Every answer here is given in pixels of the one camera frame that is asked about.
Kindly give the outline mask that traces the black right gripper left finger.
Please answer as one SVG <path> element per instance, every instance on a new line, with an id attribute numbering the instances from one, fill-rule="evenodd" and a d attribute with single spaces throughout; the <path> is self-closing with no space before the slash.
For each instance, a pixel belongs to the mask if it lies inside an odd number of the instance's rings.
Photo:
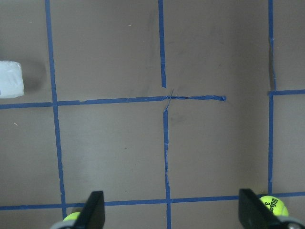
<path id="1" fill-rule="evenodd" d="M 52 229 L 102 229 L 105 224 L 103 191 L 93 191 L 76 219 L 54 223 Z"/>

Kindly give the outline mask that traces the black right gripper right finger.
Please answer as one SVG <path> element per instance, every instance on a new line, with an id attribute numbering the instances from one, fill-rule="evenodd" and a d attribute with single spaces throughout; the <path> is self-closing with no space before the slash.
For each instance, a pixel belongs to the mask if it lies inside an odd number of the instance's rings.
<path id="1" fill-rule="evenodd" d="M 298 219 L 276 216 L 251 189 L 239 190 L 238 218 L 244 229 L 303 229 Z"/>

